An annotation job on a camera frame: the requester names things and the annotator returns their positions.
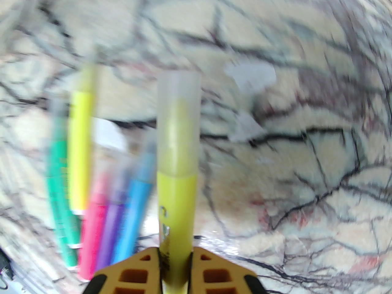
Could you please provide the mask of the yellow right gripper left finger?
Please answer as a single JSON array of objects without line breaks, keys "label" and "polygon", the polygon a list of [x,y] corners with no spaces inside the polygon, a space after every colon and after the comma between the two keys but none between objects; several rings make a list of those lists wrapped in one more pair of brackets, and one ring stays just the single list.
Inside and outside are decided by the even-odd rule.
[{"label": "yellow right gripper left finger", "polygon": [[160,253],[147,248],[128,259],[98,270],[84,294],[162,294]]}]

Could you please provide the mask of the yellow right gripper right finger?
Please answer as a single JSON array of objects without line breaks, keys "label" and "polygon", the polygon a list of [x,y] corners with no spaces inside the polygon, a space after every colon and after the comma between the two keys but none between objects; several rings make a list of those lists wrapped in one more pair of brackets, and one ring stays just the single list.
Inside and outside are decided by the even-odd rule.
[{"label": "yellow right gripper right finger", "polygon": [[194,247],[189,294],[266,294],[256,273],[201,247]]}]

